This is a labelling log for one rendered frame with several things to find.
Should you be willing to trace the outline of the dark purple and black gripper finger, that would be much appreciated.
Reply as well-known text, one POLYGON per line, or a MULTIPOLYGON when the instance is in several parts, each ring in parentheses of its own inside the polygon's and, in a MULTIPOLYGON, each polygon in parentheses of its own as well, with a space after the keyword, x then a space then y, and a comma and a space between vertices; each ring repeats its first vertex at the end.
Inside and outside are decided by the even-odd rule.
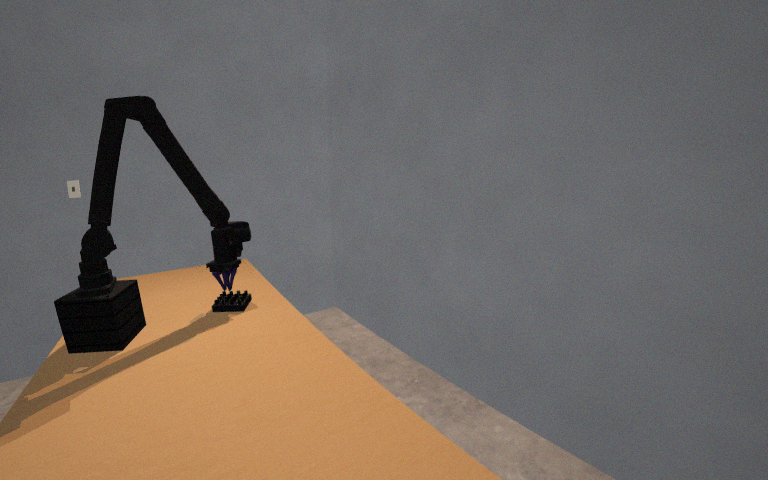
POLYGON ((223 272, 212 272, 212 275, 213 275, 213 276, 216 278, 216 280, 217 280, 217 281, 220 283, 220 285, 221 285, 221 287, 223 288, 223 290, 224 290, 224 291, 225 291, 225 290, 227 290, 227 285, 226 285, 226 282, 225 282, 225 279, 224 279, 224 276, 223 276, 223 272), (220 274, 222 274, 222 277, 223 277, 223 281, 224 281, 224 282, 222 282, 222 280, 221 280, 221 277, 220 277, 220 274))
POLYGON ((223 273, 228 290, 232 290, 233 280, 234 280, 236 271, 237 271, 237 268, 234 268, 230 272, 223 273), (230 277, 230 274, 231 274, 231 277, 230 277))

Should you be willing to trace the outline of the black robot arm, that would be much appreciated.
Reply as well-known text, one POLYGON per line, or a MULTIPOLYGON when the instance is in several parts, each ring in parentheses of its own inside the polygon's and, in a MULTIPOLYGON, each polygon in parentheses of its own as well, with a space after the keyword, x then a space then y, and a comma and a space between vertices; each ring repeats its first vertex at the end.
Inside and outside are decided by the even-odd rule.
POLYGON ((145 132, 192 194, 210 221, 210 226, 215 227, 211 231, 213 247, 219 250, 219 247, 230 244, 231 262, 241 257, 241 242, 251 239, 248 222, 228 222, 229 210, 208 186, 181 147, 156 108, 154 100, 148 96, 111 98, 106 99, 104 108, 88 218, 92 230, 88 229, 81 241, 82 262, 79 263, 80 288, 76 291, 77 298, 109 294, 117 283, 104 257, 117 249, 107 226, 111 226, 115 182, 126 119, 142 124, 145 132), (230 229, 229 232, 227 229, 230 229))

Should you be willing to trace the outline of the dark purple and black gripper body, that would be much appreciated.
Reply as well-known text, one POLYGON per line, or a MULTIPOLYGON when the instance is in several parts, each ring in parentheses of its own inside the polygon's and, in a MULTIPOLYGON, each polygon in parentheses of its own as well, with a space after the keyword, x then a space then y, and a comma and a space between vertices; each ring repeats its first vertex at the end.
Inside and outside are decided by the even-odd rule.
POLYGON ((206 267, 210 269, 210 272, 227 273, 234 268, 238 268, 239 264, 241 264, 241 259, 236 259, 231 262, 230 244, 224 247, 219 247, 219 250, 217 247, 213 247, 213 252, 216 262, 213 260, 206 264, 206 267))

